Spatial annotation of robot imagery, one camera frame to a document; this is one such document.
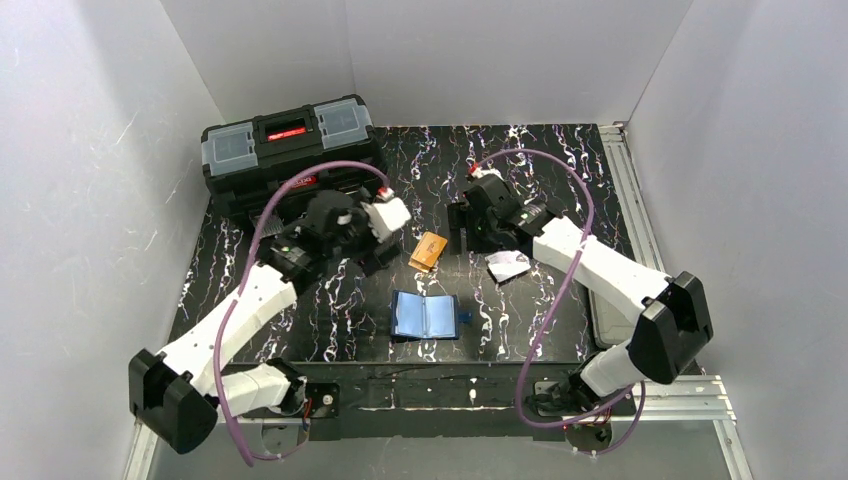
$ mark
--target black marble tabletop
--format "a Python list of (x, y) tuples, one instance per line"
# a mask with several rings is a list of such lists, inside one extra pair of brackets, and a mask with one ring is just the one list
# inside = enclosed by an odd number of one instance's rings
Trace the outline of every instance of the black marble tabletop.
[[(341, 261), (333, 275), (303, 292), (295, 308), (271, 320), (236, 355), (237, 362), (281, 356), (315, 362), (521, 361), (539, 331), (564, 274), (534, 262), (530, 272), (498, 287), (483, 256), (443, 254), (437, 268), (421, 273), (407, 265), (426, 231), (447, 232), (447, 204), (467, 185), (465, 172), (475, 160), (505, 148), (550, 152), (574, 166), (588, 183), (596, 205), (592, 233), (632, 258), (627, 231), (596, 125), (469, 126), (380, 128), (378, 137), (389, 164), (392, 187), (412, 213), (402, 232), (404, 253), (391, 267), (365, 278), (357, 266)], [(578, 225), (585, 199), (568, 174), (543, 158), (514, 156), (495, 161), (525, 198), (556, 198)], [(178, 338), (236, 288), (250, 238), (211, 205), (186, 276), (170, 340)], [(393, 290), (427, 295), (456, 294), (472, 314), (459, 340), (395, 342), (389, 336)], [(555, 323), (535, 352), (537, 360), (579, 362), (594, 351), (588, 293), (575, 285), (556, 312)]]

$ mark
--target black toolbox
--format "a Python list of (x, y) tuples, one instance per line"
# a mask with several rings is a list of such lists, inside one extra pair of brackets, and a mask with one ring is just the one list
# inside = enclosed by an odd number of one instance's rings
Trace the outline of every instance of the black toolbox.
[[(251, 230), (274, 192), (314, 165), (354, 160), (386, 173), (386, 160), (358, 95), (209, 127), (201, 137), (203, 176), (215, 210)], [(308, 177), (283, 197), (275, 213), (283, 222), (300, 216), (319, 190), (345, 193), (381, 186), (371, 172), (339, 168)]]

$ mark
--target white wall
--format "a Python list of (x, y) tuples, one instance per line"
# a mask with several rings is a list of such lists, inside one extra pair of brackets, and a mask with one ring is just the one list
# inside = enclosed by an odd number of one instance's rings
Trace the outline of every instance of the white wall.
[(844, 478), (848, 4), (696, 0), (632, 118), (670, 270), (706, 285), (757, 478)]
[(220, 120), (158, 2), (0, 2), (0, 478), (121, 476)]
[(691, 0), (163, 0), (228, 121), (359, 93), (381, 125), (630, 118)]

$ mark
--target blue open wallet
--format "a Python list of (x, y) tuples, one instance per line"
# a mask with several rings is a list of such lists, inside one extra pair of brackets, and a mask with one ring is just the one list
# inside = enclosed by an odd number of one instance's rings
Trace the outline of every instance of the blue open wallet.
[(395, 290), (392, 296), (392, 335), (410, 339), (459, 338), (456, 295), (425, 297)]

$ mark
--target orange notebook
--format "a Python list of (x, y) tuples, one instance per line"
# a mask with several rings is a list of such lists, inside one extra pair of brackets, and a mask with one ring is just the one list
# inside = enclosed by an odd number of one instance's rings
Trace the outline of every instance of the orange notebook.
[(432, 232), (424, 232), (424, 236), (421, 237), (418, 246), (412, 252), (412, 258), (409, 259), (409, 266), (425, 273), (429, 272), (436, 265), (439, 256), (442, 254), (442, 250), (445, 249), (447, 244), (448, 240), (446, 238)]

